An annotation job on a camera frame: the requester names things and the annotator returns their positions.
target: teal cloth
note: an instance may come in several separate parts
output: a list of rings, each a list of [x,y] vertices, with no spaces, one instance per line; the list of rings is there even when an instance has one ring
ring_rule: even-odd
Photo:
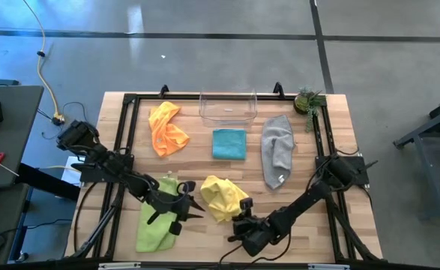
[[[244,161],[247,155],[247,133],[244,130],[213,130],[213,158]]]

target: potted plant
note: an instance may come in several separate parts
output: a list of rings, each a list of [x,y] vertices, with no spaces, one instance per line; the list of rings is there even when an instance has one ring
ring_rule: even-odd
[[[297,113],[307,116],[306,132],[310,132],[313,126],[313,116],[318,115],[316,107],[323,105],[326,102],[326,97],[319,95],[321,91],[313,92],[311,88],[300,87],[299,90],[300,94],[295,97],[293,107]]]

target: yellow cloth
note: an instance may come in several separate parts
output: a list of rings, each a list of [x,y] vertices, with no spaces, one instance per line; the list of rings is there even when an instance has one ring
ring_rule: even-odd
[[[180,110],[179,106],[165,101],[158,108],[150,111],[151,138],[153,149],[160,157],[165,157],[182,149],[190,140],[182,130],[174,124],[168,124],[169,120]]]
[[[230,180],[210,175],[203,182],[201,193],[218,222],[230,221],[241,213],[240,200],[248,195]]]

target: orange cloth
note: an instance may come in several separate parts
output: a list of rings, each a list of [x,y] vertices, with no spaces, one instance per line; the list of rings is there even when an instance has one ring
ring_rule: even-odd
[[[151,109],[150,128],[153,149],[160,157],[165,157],[182,149],[190,138],[169,120],[180,110],[179,106],[165,101],[158,108]]]

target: plant pot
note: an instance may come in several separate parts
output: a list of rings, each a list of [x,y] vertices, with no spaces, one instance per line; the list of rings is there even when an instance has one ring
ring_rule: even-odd
[[[293,108],[295,108],[295,111],[301,115],[306,115],[308,113],[308,106],[307,106],[307,97],[301,97],[300,95],[297,95],[295,97],[295,100],[293,101]]]

